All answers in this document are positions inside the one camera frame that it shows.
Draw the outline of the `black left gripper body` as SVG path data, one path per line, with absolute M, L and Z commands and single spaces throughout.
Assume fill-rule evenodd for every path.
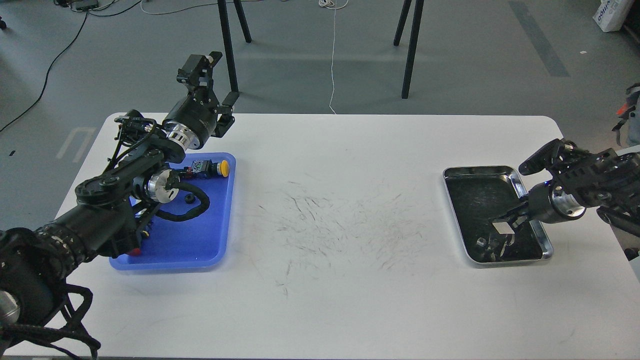
M 185 96 L 162 121 L 167 138 L 183 150 L 200 150 L 210 137 L 222 138 L 218 121 L 218 102 L 205 102 Z

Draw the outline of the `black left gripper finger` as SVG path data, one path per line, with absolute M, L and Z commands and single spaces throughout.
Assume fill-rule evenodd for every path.
M 214 132 L 212 133 L 213 137 L 222 138 L 235 123 L 235 118 L 233 116 L 234 105 L 239 97 L 240 92 L 230 91 L 226 98 L 224 98 L 224 100 L 215 107 L 215 127 Z
M 191 54 L 178 69 L 176 81 L 186 87 L 190 100 L 204 106 L 220 104 L 214 92 L 213 69 L 222 57 L 220 51 L 208 55 Z

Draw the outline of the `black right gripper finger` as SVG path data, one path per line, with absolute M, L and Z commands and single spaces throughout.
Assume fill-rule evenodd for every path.
M 491 217 L 489 223 L 524 223 L 530 220 L 530 202 L 524 200 L 503 214 Z
M 527 214 L 506 214 L 491 220 L 491 225 L 501 235 L 517 234 L 530 221 Z

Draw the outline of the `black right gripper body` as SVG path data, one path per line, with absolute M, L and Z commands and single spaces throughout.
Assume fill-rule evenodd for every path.
M 539 183 L 527 194 L 526 216 L 546 224 L 567 223 L 580 219 L 586 207 L 578 203 L 562 186 Z

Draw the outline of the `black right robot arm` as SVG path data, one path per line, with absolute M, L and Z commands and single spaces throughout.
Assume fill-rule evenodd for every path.
M 492 219 L 494 232 L 512 240 L 525 223 L 567 223 L 580 219 L 588 208 L 595 208 L 604 223 L 639 235 L 638 152 L 619 155 L 609 148 L 592 153 L 572 141 L 553 139 L 518 167 L 524 176 L 544 170 L 551 179 L 532 187 L 515 207 Z

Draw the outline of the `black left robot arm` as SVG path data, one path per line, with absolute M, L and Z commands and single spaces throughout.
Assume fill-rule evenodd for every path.
M 181 223 L 209 209 L 205 191 L 185 182 L 197 172 L 170 164 L 234 124 L 239 93 L 219 101 L 214 92 L 213 70 L 222 57 L 219 51 L 188 57 L 176 75 L 187 95 L 162 123 L 134 109 L 115 118 L 114 153 L 103 173 L 75 187 L 75 207 L 36 230 L 1 232 L 2 352 L 21 342 L 54 349 L 68 338 L 98 358 L 101 343 L 82 324 L 93 294 L 67 277 L 97 256 L 117 258 L 139 248 L 154 217 Z

